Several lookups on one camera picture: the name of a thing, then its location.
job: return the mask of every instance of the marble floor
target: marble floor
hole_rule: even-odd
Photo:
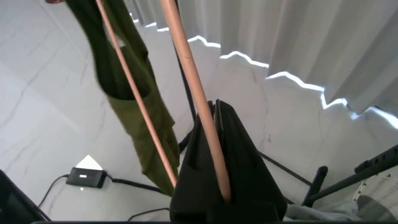
[[[0,28],[0,169],[36,204],[55,178],[77,164],[152,184],[141,174],[134,146],[95,82],[88,43],[66,6],[3,0]],[[193,121],[170,34],[156,27],[139,27],[139,32],[181,140]],[[239,56],[220,59],[219,49],[200,40],[190,46],[207,98],[231,104],[257,148],[306,179],[328,166],[323,187],[398,142],[398,130],[372,111],[352,120],[341,104],[323,109],[322,92],[287,77],[266,80],[266,68]],[[300,203],[308,187],[266,164],[285,196]],[[316,206],[341,200],[354,188]],[[169,202],[169,197],[109,180],[99,190],[60,180],[42,210],[53,220],[123,221]],[[136,220],[167,217],[158,212]]]

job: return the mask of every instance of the black power adapter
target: black power adapter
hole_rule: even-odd
[[[79,187],[94,187],[102,188],[105,182],[107,173],[105,170],[93,170],[72,168],[69,173],[67,184]]]

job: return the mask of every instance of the white curtain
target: white curtain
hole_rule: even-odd
[[[167,24],[159,0],[125,0],[141,25]],[[200,35],[322,86],[326,103],[345,98],[362,113],[378,106],[398,115],[398,1],[178,1],[188,38]]]

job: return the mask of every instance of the pink rod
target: pink rod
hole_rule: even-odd
[[[111,37],[111,40],[112,40],[112,43],[113,43],[114,48],[116,50],[116,53],[118,54],[120,63],[121,63],[122,68],[124,70],[124,73],[126,74],[127,80],[129,81],[132,93],[134,94],[134,97],[137,100],[138,107],[141,110],[141,113],[142,113],[142,115],[144,117],[145,123],[146,123],[146,125],[147,125],[147,127],[149,129],[150,135],[152,136],[152,139],[154,140],[154,143],[155,143],[155,146],[157,148],[157,151],[158,151],[158,153],[160,155],[160,158],[162,159],[162,162],[163,162],[163,165],[164,165],[164,167],[165,167],[165,169],[167,171],[167,174],[169,175],[170,181],[172,182],[173,187],[175,187],[175,184],[177,183],[177,180],[176,180],[176,178],[174,176],[174,173],[173,173],[173,170],[172,170],[172,168],[170,166],[170,162],[167,159],[167,156],[166,156],[166,154],[165,154],[165,152],[163,150],[163,147],[162,147],[162,145],[161,145],[161,143],[159,141],[159,138],[157,137],[154,125],[152,124],[152,121],[149,118],[148,111],[147,111],[147,109],[145,107],[144,102],[142,101],[142,98],[141,98],[141,95],[139,94],[137,86],[134,83],[134,80],[132,79],[129,67],[127,66],[126,60],[124,59],[124,56],[123,56],[123,53],[120,50],[120,47],[118,45],[118,42],[117,42],[116,37],[115,37],[114,32],[113,32],[111,23],[110,23],[110,21],[108,19],[108,16],[106,15],[104,6],[102,5],[101,0],[96,0],[96,2],[97,2],[97,5],[98,5],[98,9],[101,12],[102,18],[103,18],[103,20],[105,22],[105,26],[106,26],[106,28],[109,31],[109,35]]]
[[[198,109],[200,121],[207,142],[210,147],[211,158],[216,171],[218,187],[225,202],[231,201],[231,187],[229,185],[229,177],[225,166],[224,155],[221,150],[220,140],[218,139],[216,126],[207,104],[205,92],[200,82],[198,70],[193,61],[192,52],[189,48],[187,37],[182,28],[180,14],[174,0],[162,0],[162,7],[169,26],[178,57],[181,61],[182,68],[185,72],[189,88],[192,91],[193,100]]]

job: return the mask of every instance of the olive green garment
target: olive green garment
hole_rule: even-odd
[[[138,104],[132,94],[116,51],[106,37],[103,20],[94,0],[67,0],[90,42],[95,59],[96,78],[108,97],[126,132],[132,137],[142,172],[165,194],[174,188],[150,136]],[[179,165],[178,143],[167,111],[156,86],[155,76],[144,42],[138,34],[123,0],[103,1],[113,31],[124,42],[122,52],[144,104],[162,143],[173,172]]]

